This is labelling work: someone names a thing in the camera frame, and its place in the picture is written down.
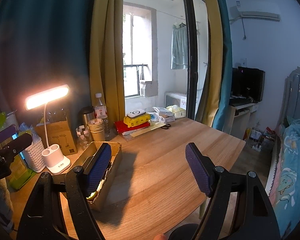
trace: door frame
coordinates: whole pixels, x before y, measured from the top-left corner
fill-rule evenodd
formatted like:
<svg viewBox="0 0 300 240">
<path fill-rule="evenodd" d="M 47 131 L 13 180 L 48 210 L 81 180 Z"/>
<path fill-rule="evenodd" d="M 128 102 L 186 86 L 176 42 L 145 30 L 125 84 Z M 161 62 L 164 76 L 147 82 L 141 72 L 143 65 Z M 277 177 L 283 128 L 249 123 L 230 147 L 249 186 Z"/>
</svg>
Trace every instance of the door frame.
<svg viewBox="0 0 300 240">
<path fill-rule="evenodd" d="M 188 76 L 187 76 L 187 107 L 186 116 L 192 120 L 195 118 L 195 107 L 198 85 L 198 41 L 197 26 L 193 0 L 183 0 L 188 37 Z"/>
</svg>

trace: desk lamp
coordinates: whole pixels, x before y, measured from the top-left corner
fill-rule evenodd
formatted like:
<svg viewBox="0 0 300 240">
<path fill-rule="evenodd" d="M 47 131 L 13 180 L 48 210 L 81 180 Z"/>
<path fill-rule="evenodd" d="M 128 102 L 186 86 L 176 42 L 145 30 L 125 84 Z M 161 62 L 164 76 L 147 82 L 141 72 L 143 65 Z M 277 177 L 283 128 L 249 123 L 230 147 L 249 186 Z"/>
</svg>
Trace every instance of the desk lamp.
<svg viewBox="0 0 300 240">
<path fill-rule="evenodd" d="M 45 90 L 43 92 L 34 94 L 26 98 L 27 110 L 44 105 L 43 119 L 44 119 L 44 132 L 46 135 L 47 148 L 41 152 L 41 155 L 44 159 L 44 162 L 47 165 L 47 168 L 52 174 L 61 173 L 71 165 L 71 162 L 67 157 L 63 155 L 60 146 L 58 144 L 53 144 L 49 146 L 47 125 L 46 125 L 46 108 L 49 102 L 66 96 L 68 92 L 69 92 L 69 86 L 63 85 L 49 90 Z"/>
</svg>

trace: stack of paper cups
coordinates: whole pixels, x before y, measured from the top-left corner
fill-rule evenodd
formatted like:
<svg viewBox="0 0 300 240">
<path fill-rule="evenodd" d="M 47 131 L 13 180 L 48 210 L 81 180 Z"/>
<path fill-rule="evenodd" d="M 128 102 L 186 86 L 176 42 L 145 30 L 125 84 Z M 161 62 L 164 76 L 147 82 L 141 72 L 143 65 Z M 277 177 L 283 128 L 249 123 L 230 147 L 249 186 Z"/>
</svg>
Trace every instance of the stack of paper cups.
<svg viewBox="0 0 300 240">
<path fill-rule="evenodd" d="M 92 119 L 88 122 L 89 130 L 95 142 L 103 142 L 105 137 L 105 124 L 102 119 Z"/>
</svg>

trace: pen holder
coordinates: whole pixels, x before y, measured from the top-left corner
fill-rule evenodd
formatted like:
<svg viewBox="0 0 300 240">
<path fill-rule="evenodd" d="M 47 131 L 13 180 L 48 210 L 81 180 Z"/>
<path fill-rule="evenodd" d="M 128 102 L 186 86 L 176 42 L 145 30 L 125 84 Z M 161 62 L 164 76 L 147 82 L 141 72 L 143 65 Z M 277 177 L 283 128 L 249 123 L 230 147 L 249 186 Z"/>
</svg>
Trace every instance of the pen holder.
<svg viewBox="0 0 300 240">
<path fill-rule="evenodd" d="M 60 174 L 71 165 L 70 160 L 63 155 L 58 144 L 49 146 L 41 154 L 52 174 Z"/>
</svg>

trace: electrical outlet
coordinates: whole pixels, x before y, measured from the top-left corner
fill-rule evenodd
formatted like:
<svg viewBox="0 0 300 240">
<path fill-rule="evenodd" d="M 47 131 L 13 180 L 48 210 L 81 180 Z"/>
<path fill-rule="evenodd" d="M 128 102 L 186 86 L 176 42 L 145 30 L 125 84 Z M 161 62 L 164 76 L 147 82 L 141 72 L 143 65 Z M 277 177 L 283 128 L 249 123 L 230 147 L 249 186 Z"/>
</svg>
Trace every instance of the electrical outlet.
<svg viewBox="0 0 300 240">
<path fill-rule="evenodd" d="M 247 58 L 241 58 L 240 63 L 242 67 L 247 67 L 248 66 Z"/>
</svg>

